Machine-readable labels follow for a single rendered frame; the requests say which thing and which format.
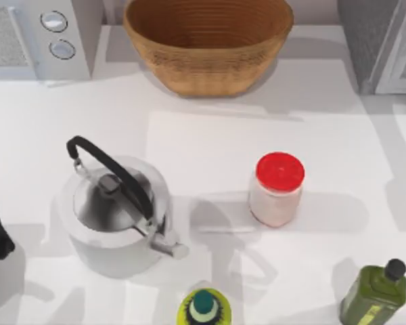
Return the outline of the red-lidded white jar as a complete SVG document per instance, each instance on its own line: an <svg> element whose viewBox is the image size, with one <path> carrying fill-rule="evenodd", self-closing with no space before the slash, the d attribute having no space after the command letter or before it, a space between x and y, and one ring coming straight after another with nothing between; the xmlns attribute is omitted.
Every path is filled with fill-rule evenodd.
<svg viewBox="0 0 406 325"><path fill-rule="evenodd" d="M250 212L262 224L279 228L293 220L302 196L305 168L287 152L262 156L250 182Z"/></svg>

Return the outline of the brown woven basket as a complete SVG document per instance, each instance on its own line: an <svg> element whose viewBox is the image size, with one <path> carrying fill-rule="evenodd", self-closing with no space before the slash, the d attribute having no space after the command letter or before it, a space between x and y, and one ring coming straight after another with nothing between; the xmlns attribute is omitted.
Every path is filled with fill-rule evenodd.
<svg viewBox="0 0 406 325"><path fill-rule="evenodd" d="M123 26L153 75L182 97L241 94L283 47L286 0L131 0Z"/></svg>

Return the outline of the yellow-green bottle teal cap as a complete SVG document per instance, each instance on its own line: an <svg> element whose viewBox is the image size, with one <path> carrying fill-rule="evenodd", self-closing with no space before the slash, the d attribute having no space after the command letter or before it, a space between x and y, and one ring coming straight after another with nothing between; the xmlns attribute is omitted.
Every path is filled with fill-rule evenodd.
<svg viewBox="0 0 406 325"><path fill-rule="evenodd" d="M231 306L214 288L196 289L182 300L176 325L232 325Z"/></svg>

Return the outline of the pale microwave oven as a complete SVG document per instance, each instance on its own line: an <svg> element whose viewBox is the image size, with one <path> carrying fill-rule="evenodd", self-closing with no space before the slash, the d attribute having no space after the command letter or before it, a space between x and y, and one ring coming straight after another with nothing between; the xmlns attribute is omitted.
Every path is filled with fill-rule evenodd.
<svg viewBox="0 0 406 325"><path fill-rule="evenodd" d="M64 32L49 32L45 12L68 20ZM80 81L91 78L104 20L102 0L0 0L0 80ZM70 60L51 55L49 44L64 39L76 49Z"/></svg>

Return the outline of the round microwave knob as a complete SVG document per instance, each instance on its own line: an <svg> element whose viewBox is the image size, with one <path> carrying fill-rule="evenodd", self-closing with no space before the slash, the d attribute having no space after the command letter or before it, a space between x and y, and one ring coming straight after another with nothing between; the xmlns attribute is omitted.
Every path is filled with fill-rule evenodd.
<svg viewBox="0 0 406 325"><path fill-rule="evenodd" d="M70 60L76 54L74 45L64 39L51 42L49 44L49 51L52 56L59 60Z"/></svg>
<svg viewBox="0 0 406 325"><path fill-rule="evenodd" d="M53 33L62 33L68 28L66 16L59 11L42 13L40 22L44 29Z"/></svg>

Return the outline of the dark green bottle black cap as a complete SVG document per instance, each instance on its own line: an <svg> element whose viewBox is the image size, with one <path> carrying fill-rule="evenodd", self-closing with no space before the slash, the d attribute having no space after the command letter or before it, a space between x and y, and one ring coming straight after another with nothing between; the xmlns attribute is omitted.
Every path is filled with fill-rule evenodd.
<svg viewBox="0 0 406 325"><path fill-rule="evenodd" d="M362 267L340 304L342 325L385 325L406 304L406 265L391 259Z"/></svg>

